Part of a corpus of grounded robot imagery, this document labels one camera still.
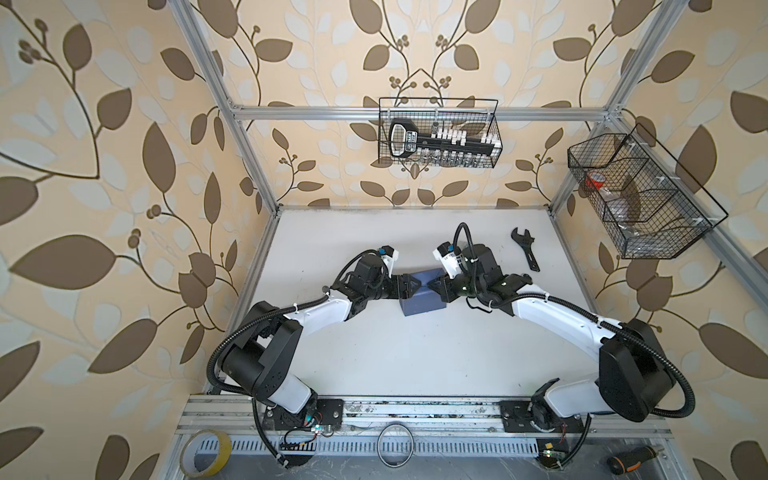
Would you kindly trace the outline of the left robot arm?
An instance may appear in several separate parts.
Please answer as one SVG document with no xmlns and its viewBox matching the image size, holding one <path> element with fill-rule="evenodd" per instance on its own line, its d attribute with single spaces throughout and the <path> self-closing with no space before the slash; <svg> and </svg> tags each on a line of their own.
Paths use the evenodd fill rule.
<svg viewBox="0 0 768 480">
<path fill-rule="evenodd" d="M 365 250 L 315 300 L 283 308 L 268 302 L 253 305 L 211 354 L 208 383 L 292 415 L 308 414 L 316 392 L 290 372 L 300 340 L 352 319 L 372 301 L 412 298 L 422 283 L 412 274 L 395 274 L 396 257 L 389 246 Z"/>
</svg>

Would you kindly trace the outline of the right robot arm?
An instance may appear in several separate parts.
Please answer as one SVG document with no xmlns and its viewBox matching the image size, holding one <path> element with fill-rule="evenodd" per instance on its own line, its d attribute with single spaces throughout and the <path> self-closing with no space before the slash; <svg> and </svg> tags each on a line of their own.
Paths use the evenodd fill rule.
<svg viewBox="0 0 768 480">
<path fill-rule="evenodd" d="M 551 295 L 527 274 L 505 274 L 483 244 L 460 249 L 445 242 L 433 255 L 444 274 L 429 287 L 442 301 L 476 300 L 483 311 L 536 324 L 594 360 L 591 373 L 570 381 L 554 378 L 535 391 L 527 413 L 535 428 L 548 432 L 582 414 L 617 414 L 639 423 L 650 415 L 680 419 L 695 411 L 690 382 L 644 322 L 600 316 Z"/>
</svg>

